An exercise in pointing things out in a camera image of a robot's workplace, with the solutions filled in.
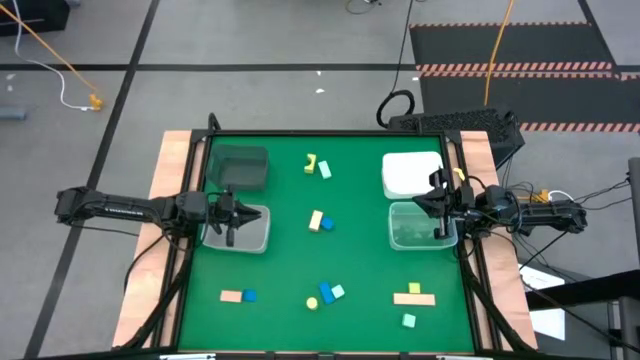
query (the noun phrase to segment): white paper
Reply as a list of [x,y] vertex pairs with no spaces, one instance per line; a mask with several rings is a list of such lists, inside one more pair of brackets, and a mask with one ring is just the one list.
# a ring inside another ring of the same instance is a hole
[[[520,270],[520,275],[522,275],[522,279],[527,284],[538,290],[552,286],[564,285],[564,279],[526,266]],[[550,309],[532,311],[531,322],[533,323],[534,331],[564,341],[564,310]]]

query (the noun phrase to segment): blue block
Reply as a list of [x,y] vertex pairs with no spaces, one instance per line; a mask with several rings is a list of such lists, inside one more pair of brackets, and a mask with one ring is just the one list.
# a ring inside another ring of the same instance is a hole
[[325,230],[331,230],[333,229],[333,220],[328,216],[323,216],[322,221],[320,221],[320,226]]
[[318,287],[320,288],[320,294],[322,294],[322,299],[324,300],[325,304],[329,305],[336,301],[336,298],[333,297],[333,292],[331,292],[331,287],[329,286],[328,282],[322,282],[320,283],[320,285],[318,285]]
[[258,299],[258,295],[255,290],[247,289],[242,292],[242,301],[246,302],[256,302]]

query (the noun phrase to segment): orange block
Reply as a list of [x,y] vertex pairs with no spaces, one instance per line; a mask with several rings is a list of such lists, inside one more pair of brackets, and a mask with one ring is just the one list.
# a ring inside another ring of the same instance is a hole
[[220,293],[220,301],[242,302],[242,291],[222,290]]
[[436,296],[433,294],[403,294],[394,293],[395,305],[436,306]]

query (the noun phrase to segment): toy block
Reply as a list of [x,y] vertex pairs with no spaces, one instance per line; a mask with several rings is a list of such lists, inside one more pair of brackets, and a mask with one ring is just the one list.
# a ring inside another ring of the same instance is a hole
[[436,306],[436,296],[433,294],[393,294],[395,305]]
[[241,291],[222,290],[220,293],[220,301],[223,302],[242,302]]
[[322,221],[320,221],[320,226],[325,230],[333,229],[333,220],[329,217],[323,216]]
[[333,297],[335,297],[336,299],[340,299],[344,296],[344,288],[342,287],[342,285],[336,285],[331,288],[331,293],[333,293]]
[[313,170],[316,167],[316,155],[307,154],[307,160],[309,160],[309,165],[304,167],[304,172],[307,174],[313,174]]
[[420,283],[409,283],[409,294],[420,294]]
[[253,289],[246,289],[242,292],[242,301],[256,302],[258,300],[258,294]]
[[326,161],[320,161],[318,163],[318,168],[320,169],[320,174],[322,174],[323,179],[331,177],[331,170],[329,170],[329,164],[327,164]]
[[320,294],[322,294],[322,299],[324,300],[325,304],[329,305],[336,301],[336,298],[333,297],[333,293],[331,292],[331,288],[329,287],[328,282],[322,282],[320,283],[320,285],[318,285],[318,287],[320,288]]
[[309,230],[318,231],[320,229],[320,223],[322,222],[322,211],[313,210],[311,214],[311,222],[309,222]]
[[318,308],[318,299],[310,297],[307,299],[307,307],[309,310],[316,310]]
[[402,325],[410,328],[416,327],[416,317],[411,314],[404,314],[402,316]]

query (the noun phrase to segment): white lid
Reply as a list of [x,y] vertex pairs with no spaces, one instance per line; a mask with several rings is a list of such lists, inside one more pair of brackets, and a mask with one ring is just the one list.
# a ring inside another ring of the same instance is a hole
[[389,153],[382,157],[382,182],[389,199],[409,199],[433,190],[429,175],[442,168],[437,152]]

